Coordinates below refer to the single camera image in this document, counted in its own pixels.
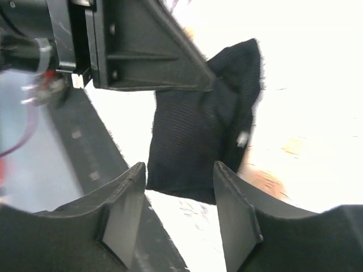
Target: bolt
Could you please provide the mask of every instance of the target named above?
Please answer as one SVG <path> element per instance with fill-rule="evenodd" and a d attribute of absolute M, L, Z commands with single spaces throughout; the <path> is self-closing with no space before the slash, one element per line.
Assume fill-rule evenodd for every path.
<path fill-rule="evenodd" d="M 115 24 L 111 24 L 110 27 L 109 27 L 109 32 L 114 35 L 115 32 L 116 32 L 116 26 Z"/>
<path fill-rule="evenodd" d="M 117 79 L 117 77 L 119 76 L 118 72 L 115 70 L 112 72 L 112 78 L 113 79 Z"/>

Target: white surface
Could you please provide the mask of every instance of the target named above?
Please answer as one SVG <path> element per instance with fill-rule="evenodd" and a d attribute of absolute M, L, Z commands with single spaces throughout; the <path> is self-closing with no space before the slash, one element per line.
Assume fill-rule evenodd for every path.
<path fill-rule="evenodd" d="M 254 143 L 274 149 L 291 135 L 309 136 L 305 167 L 286 174 L 295 202 L 309 210 L 363 203 L 362 12 L 361 0 L 192 0 L 174 12 L 195 29 L 194 42 L 208 58 L 252 37 L 260 41 L 267 90 Z M 126 161 L 147 162 L 153 93 L 88 87 L 88 94 Z M 225 271 L 215 207 L 147 196 L 190 271 Z"/>

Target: cable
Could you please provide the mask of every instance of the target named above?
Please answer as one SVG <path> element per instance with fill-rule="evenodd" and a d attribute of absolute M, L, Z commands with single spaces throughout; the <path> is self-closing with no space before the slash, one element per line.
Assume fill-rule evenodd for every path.
<path fill-rule="evenodd" d="M 5 150 L 4 152 L 0 153 L 0 158 L 3 158 L 13 152 L 15 152 L 16 150 L 18 150 L 19 148 L 21 148 L 22 146 L 24 146 L 29 140 L 30 138 L 34 135 L 36 128 L 38 126 L 38 122 L 39 122 L 39 117 L 38 117 L 38 111 L 37 111 L 37 107 L 34 105 L 34 102 L 32 101 L 32 96 L 30 95 L 29 92 L 29 98 L 28 98 L 29 102 L 26 104 L 27 107 L 27 126 L 24 132 L 24 135 L 21 137 L 21 139 L 19 140 L 19 142 L 17 144 L 15 144 L 13 147 L 9 148 L 8 150 Z"/>

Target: folded cloth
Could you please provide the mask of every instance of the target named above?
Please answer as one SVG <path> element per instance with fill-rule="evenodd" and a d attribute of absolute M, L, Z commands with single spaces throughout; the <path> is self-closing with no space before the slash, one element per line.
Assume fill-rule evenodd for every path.
<path fill-rule="evenodd" d="M 147 189 L 215 203 L 213 165 L 240 166 L 247 145 L 237 141 L 241 131 L 249 139 L 260 61 L 256 40 L 241 42 L 208 61 L 217 76 L 212 91 L 156 92 Z"/>

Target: gray floor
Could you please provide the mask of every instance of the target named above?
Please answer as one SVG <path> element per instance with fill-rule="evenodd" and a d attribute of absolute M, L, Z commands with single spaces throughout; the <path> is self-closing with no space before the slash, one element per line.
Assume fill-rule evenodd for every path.
<path fill-rule="evenodd" d="M 0 75 L 0 150 L 8 149 L 22 137 L 26 127 L 25 106 L 20 104 L 31 77 L 8 72 Z M 5 201 L 19 209 L 36 212 L 54 210 L 75 200 L 81 191 L 57 134 L 39 107 L 35 135 L 21 149 L 5 157 Z"/>

